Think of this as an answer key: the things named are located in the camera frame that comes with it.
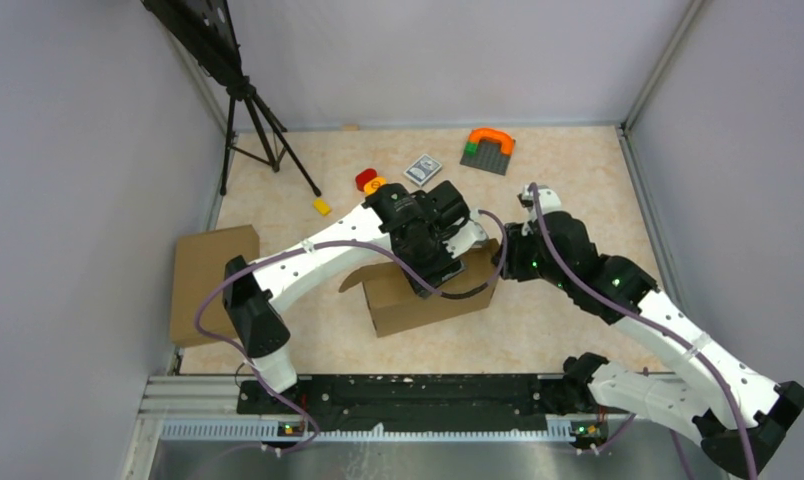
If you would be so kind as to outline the large cardboard box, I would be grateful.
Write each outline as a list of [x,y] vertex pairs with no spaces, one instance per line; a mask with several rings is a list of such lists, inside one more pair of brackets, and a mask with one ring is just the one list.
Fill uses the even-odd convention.
[[[495,271],[492,258],[498,254],[495,239],[461,256],[465,270],[440,286],[449,293],[464,293],[483,284]],[[420,297],[414,293],[404,272],[393,262],[367,265],[347,276],[341,293],[360,286],[376,336],[387,337],[407,330],[485,310],[496,289],[489,285],[482,292],[462,300],[436,295]]]

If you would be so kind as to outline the yellow rectangular block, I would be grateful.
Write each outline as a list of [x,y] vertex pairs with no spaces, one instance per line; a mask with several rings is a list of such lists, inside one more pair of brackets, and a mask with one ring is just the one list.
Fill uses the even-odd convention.
[[313,208],[322,216],[328,216],[332,211],[331,206],[322,198],[316,198],[312,205]]

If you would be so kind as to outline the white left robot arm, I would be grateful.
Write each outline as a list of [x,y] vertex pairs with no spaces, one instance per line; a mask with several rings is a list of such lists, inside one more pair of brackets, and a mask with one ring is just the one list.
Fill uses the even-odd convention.
[[224,290],[223,303],[250,368],[264,380],[261,401],[280,414],[297,404],[290,332],[281,315],[301,297],[371,255],[388,253],[397,259],[408,289],[426,298],[463,272],[462,255],[487,239],[451,182],[430,192],[390,183],[287,251],[251,263],[241,256],[229,261],[228,276],[250,271]]

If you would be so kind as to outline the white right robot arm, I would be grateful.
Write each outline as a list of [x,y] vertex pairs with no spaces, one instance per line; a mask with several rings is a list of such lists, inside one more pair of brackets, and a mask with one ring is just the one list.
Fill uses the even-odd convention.
[[678,381],[654,381],[586,352],[564,363],[564,397],[578,412],[627,410],[698,444],[727,473],[754,479],[804,409],[804,387],[748,368],[696,326],[632,260],[597,251],[564,211],[509,223],[497,259],[505,280],[544,280],[582,311],[638,341]]

